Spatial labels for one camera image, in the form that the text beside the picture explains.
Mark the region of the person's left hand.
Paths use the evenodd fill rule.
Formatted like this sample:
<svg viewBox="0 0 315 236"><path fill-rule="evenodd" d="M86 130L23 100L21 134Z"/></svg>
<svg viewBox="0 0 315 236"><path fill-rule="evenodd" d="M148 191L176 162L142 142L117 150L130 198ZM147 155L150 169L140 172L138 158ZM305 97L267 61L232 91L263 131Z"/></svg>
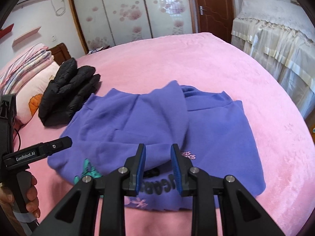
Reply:
<svg viewBox="0 0 315 236"><path fill-rule="evenodd" d="M31 187L26 191L26 197L28 199L26 203L26 209L28 212L32 213L36 218L39 218L41 215L41 211L39 209L39 199L37 196L36 189L37 180L32 175L31 176ZM5 213L9 216L9 218L15 219L15 216L12 213L12 207L14 203L14 196L12 191L1 185L1 207L5 211Z"/></svg>

